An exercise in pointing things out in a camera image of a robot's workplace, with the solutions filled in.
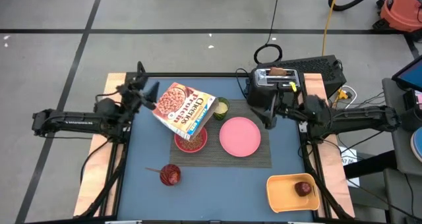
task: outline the white paper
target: white paper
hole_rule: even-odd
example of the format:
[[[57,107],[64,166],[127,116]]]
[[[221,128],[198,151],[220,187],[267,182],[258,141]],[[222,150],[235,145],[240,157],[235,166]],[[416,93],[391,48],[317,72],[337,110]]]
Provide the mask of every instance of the white paper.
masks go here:
[[[346,148],[339,146],[341,151],[346,150]],[[357,161],[357,157],[355,156],[355,154],[357,154],[357,151],[354,149],[349,149],[347,151],[345,151],[342,154],[342,162],[343,162],[343,166],[348,165],[350,163],[355,163]],[[359,185],[359,177],[357,178],[353,178],[350,179],[352,182],[354,182],[355,184]],[[350,183],[349,181],[347,181],[347,185],[350,187],[356,187],[354,184]]]

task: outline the placemat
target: placemat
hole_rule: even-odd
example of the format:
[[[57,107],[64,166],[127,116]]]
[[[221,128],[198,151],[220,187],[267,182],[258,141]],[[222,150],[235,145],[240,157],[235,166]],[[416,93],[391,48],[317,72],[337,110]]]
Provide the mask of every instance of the placemat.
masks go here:
[[[251,111],[244,99],[229,99],[230,108],[222,121],[211,117],[205,124],[208,133],[206,145],[201,151],[188,154],[177,148],[171,139],[170,163],[180,166],[196,167],[254,167],[271,168],[270,139],[261,120]],[[247,157],[234,157],[228,154],[220,144],[220,128],[234,117],[245,117],[254,122],[261,134],[261,143],[256,152]]]

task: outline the orange vacuum cleaner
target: orange vacuum cleaner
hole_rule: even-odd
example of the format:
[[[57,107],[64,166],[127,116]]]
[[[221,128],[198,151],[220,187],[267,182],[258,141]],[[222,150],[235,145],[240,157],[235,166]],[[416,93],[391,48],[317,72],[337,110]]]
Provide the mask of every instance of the orange vacuum cleaner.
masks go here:
[[[331,7],[333,0],[328,0]],[[363,0],[353,0],[346,5],[334,5],[334,11],[344,11]],[[375,30],[395,29],[405,32],[418,42],[422,39],[422,0],[378,0],[380,20],[373,24]]]

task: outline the gray floor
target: gray floor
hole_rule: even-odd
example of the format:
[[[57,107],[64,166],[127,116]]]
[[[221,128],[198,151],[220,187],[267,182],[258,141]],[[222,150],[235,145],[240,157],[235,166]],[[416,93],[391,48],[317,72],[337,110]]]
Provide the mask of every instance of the gray floor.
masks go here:
[[[275,0],[101,0],[93,29],[269,28]],[[367,30],[378,18],[376,0],[334,13],[331,29]],[[0,29],[84,29],[94,0],[0,0]],[[323,29],[327,0],[279,0],[274,28]],[[0,34],[0,223],[14,223],[44,140],[32,136],[31,115],[56,108],[81,34]],[[255,66],[253,53],[268,34],[90,34],[65,109],[91,111],[109,72],[134,71],[141,60],[154,72],[233,72]],[[321,34],[274,34],[284,60],[321,54]],[[381,79],[413,60],[401,35],[329,35],[326,54],[344,65],[347,85],[363,101]],[[276,53],[263,51],[261,61]],[[340,135],[353,144],[374,131]],[[79,169],[89,141],[55,140],[26,221],[71,218]],[[392,149],[382,134],[357,149]],[[372,214],[357,211],[362,216]]]

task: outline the yellow cable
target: yellow cable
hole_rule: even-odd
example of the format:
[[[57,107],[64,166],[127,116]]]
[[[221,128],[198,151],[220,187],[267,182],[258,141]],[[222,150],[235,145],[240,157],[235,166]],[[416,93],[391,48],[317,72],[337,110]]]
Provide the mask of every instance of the yellow cable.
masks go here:
[[[325,53],[325,37],[327,36],[327,29],[328,29],[328,26],[330,25],[330,19],[331,19],[332,9],[334,8],[334,4],[336,4],[336,0],[332,0],[330,13],[328,14],[327,23],[325,24],[324,39],[322,40],[322,56],[324,56],[324,53]]]

